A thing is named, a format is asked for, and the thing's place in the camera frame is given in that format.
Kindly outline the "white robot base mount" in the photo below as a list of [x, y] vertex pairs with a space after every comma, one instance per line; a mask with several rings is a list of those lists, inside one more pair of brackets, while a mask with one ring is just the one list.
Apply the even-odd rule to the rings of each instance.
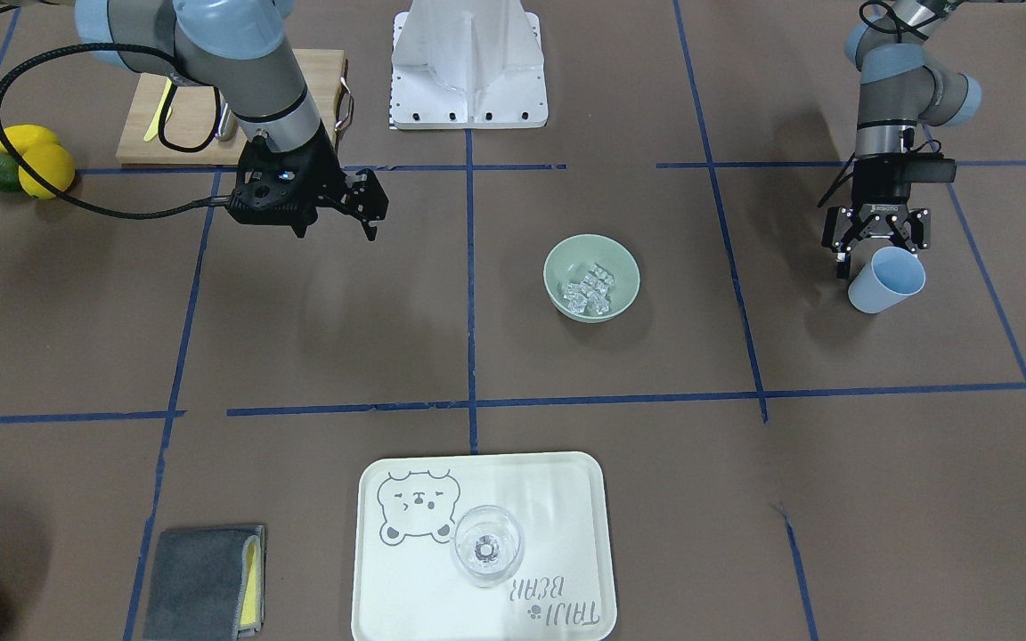
[[394, 17], [392, 37], [392, 129], [549, 122], [541, 22], [520, 1], [415, 1]]

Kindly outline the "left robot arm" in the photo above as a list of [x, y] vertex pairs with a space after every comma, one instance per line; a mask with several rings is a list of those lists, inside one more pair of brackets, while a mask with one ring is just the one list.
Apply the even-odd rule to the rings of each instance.
[[[870, 9], [880, 9], [872, 16]], [[866, 1], [844, 54], [859, 71], [854, 150], [819, 203], [850, 187], [850, 203], [828, 207], [821, 236], [835, 276], [851, 276], [852, 252], [867, 240], [886, 240], [909, 253], [928, 250], [932, 215], [909, 204], [916, 185], [949, 185], [957, 163], [921, 127], [962, 125], [977, 113], [982, 89], [973, 77], [936, 61], [929, 37], [958, 9], [957, 1]]]

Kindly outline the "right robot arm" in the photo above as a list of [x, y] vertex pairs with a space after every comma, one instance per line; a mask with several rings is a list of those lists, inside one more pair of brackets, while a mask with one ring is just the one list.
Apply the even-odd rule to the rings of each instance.
[[246, 142], [225, 210], [298, 237], [334, 208], [374, 240], [388, 199], [374, 172], [347, 174], [286, 37], [289, 1], [77, 1], [75, 28], [98, 56], [180, 85], [212, 86]]

